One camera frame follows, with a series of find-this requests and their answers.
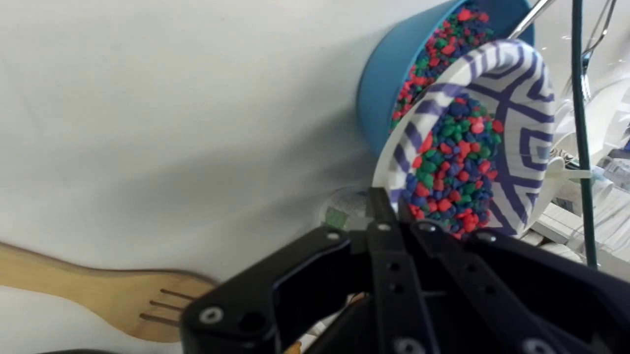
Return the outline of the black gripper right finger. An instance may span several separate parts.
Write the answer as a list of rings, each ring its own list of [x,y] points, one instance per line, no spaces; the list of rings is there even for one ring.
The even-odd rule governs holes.
[[[414,242],[423,291],[435,293],[435,314],[447,342],[477,354],[591,354],[567,330],[538,318],[481,255],[467,251],[433,222],[416,222],[398,206]]]

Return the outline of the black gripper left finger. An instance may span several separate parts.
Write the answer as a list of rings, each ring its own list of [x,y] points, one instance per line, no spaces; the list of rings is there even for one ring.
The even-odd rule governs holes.
[[[372,216],[366,240],[380,354],[437,354],[416,261],[406,248],[388,192],[370,187],[366,208]]]

